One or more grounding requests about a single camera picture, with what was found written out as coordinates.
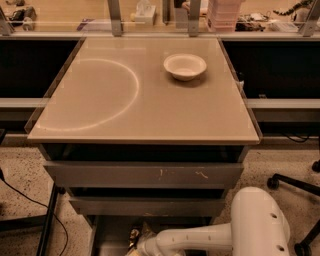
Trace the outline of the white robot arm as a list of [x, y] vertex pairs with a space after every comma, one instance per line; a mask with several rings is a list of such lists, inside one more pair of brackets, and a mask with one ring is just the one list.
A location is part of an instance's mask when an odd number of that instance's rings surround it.
[[290, 256], [290, 227], [277, 202], [257, 187], [239, 190], [227, 224], [167, 229], [142, 238], [141, 256], [186, 256], [187, 250], [230, 251], [233, 256]]

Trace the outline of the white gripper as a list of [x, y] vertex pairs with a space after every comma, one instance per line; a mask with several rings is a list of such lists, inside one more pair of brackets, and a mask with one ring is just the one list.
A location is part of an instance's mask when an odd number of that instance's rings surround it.
[[147, 222], [142, 223], [141, 237], [137, 243], [137, 251], [140, 256], [160, 256], [155, 232]]

